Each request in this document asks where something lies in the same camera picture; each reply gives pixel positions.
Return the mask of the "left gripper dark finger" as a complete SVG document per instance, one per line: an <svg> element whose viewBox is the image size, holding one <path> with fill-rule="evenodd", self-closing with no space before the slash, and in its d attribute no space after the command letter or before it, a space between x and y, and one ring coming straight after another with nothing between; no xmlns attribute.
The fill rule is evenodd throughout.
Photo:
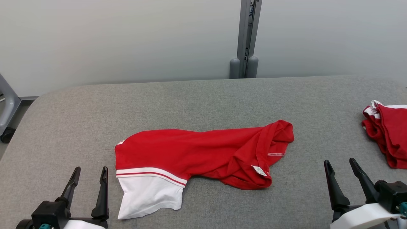
<svg viewBox="0 0 407 229"><path fill-rule="evenodd" d="M61 196L57 197L56 199L56 202L62 201L63 203L65 203L67 210L70 210L73 194L79 182L80 171L81 168L79 166L74 169L64 191L62 192Z"/></svg>
<svg viewBox="0 0 407 229"><path fill-rule="evenodd" d="M104 166L100 175L100 189L96 200L96 206L92 210L91 216L95 220L109 219L108 207L108 167Z"/></svg>

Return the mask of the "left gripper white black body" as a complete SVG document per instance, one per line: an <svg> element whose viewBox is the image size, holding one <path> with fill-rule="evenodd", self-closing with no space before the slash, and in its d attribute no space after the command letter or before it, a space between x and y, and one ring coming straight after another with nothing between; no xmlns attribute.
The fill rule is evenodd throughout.
<svg viewBox="0 0 407 229"><path fill-rule="evenodd" d="M16 229L36 229L35 223L40 223L38 229L107 229L107 221L108 219L45 217L21 220Z"/></svg>

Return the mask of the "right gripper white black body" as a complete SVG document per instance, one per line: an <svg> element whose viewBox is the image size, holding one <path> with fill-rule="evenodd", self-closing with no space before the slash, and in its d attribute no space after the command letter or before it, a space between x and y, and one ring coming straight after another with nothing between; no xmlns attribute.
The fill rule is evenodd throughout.
<svg viewBox="0 0 407 229"><path fill-rule="evenodd" d="M395 219L397 229L403 229L403 214L391 213L380 204L366 204L340 216L330 224L331 229L368 229Z"/></svg>

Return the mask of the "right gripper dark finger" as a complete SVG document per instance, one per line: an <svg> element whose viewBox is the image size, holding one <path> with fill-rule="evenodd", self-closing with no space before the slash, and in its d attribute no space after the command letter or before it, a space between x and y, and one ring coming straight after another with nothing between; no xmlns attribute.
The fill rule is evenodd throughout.
<svg viewBox="0 0 407 229"><path fill-rule="evenodd" d="M327 179L327 186L330 198L331 209L334 211L339 211L343 208L347 208L350 205L350 201L343 194L336 178L335 171L330 164L329 160L324 161L324 169Z"/></svg>
<svg viewBox="0 0 407 229"><path fill-rule="evenodd" d="M362 191L364 192L366 204L377 203L378 200L378 191L375 190L375 185L372 183L371 179L365 173L365 171L360 167L357 161L354 158L349 159L350 166L354 175L358 178Z"/></svg>

